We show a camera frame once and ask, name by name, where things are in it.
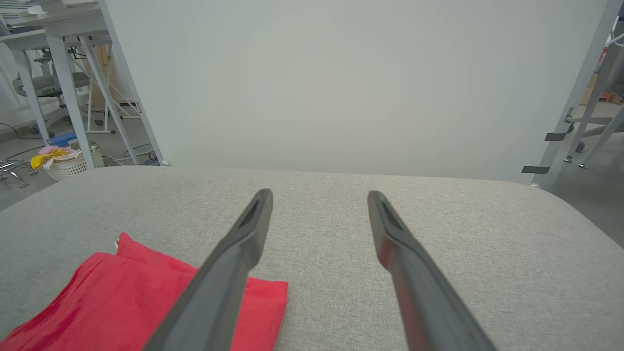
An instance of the yellow cloth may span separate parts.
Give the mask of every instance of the yellow cloth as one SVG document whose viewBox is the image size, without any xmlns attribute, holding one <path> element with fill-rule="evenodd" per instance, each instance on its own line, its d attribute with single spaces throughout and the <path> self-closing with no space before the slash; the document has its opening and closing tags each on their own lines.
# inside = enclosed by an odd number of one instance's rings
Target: yellow cloth
<svg viewBox="0 0 624 351">
<path fill-rule="evenodd" d="M 59 156 L 63 156 L 63 155 L 67 155 L 69 152 L 63 150 L 63 149 L 56 149 L 54 151 L 52 151 L 50 154 L 44 154 L 44 155 L 35 155 L 32 157 L 31 159 L 31 166 L 33 169 L 39 169 L 41 166 L 43 166 L 43 163 L 49 159 L 54 159 L 56 157 Z"/>
</svg>

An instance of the fabric texture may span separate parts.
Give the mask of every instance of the fabric texture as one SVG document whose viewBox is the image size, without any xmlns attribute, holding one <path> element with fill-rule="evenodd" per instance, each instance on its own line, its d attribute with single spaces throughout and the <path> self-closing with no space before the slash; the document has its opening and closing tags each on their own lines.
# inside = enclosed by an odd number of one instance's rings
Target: fabric texture
<svg viewBox="0 0 624 351">
<path fill-rule="evenodd" d="M 140 350 L 197 269 L 122 233 L 117 255 L 97 252 L 2 350 Z M 248 278 L 232 350 L 272 350 L 286 305 L 286 282 Z"/>
<path fill-rule="evenodd" d="M 71 146 L 59 147 L 56 145 L 48 145 L 48 146 L 44 146 L 41 150 L 39 150 L 38 154 L 39 155 L 51 154 L 52 152 L 58 149 L 62 149 L 66 151 L 67 153 L 72 152 Z"/>
<path fill-rule="evenodd" d="M 288 282 L 276 349 L 407 347 L 391 277 L 375 254 L 369 190 L 388 197 L 499 349 L 624 344 L 624 250 L 540 189 L 491 180 L 134 166 L 75 175 L 0 212 L 2 334 L 41 311 L 91 253 L 114 251 L 123 230 L 201 265 L 264 187 L 273 191 L 273 214 L 250 275 Z"/>
<path fill-rule="evenodd" d="M 41 168 L 43 163 L 45 163 L 45 161 L 56 158 L 56 157 L 68 155 L 68 154 L 69 154 L 69 151 L 65 149 L 60 149 L 60 148 L 54 149 L 47 154 L 37 154 L 32 157 L 31 166 L 33 169 L 39 169 Z"/>
</svg>

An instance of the blue box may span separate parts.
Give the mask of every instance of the blue box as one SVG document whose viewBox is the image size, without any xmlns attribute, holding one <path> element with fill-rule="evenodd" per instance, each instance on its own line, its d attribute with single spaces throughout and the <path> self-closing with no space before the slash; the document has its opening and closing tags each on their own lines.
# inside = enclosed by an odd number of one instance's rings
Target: blue box
<svg viewBox="0 0 624 351">
<path fill-rule="evenodd" d="M 56 145 L 58 147 L 65 147 L 69 145 L 69 141 L 76 139 L 76 133 L 70 132 L 61 136 L 48 139 L 50 145 Z"/>
</svg>

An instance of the black tape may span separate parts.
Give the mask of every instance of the black tape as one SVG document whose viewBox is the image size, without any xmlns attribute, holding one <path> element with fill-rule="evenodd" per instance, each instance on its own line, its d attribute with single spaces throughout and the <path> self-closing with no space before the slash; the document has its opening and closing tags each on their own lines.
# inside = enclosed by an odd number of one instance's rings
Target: black tape
<svg viewBox="0 0 624 351">
<path fill-rule="evenodd" d="M 562 141 L 568 133 L 548 133 L 544 141 Z"/>
<path fill-rule="evenodd" d="M 524 166 L 522 173 L 546 174 L 550 167 Z"/>
</svg>

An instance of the white wall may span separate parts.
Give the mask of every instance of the white wall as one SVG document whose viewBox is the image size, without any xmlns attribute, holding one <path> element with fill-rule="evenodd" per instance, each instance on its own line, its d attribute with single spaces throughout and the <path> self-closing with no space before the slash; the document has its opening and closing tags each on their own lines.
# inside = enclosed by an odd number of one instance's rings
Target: white wall
<svg viewBox="0 0 624 351">
<path fill-rule="evenodd" d="M 608 1 L 106 4 L 174 166 L 528 183 Z"/>
</svg>

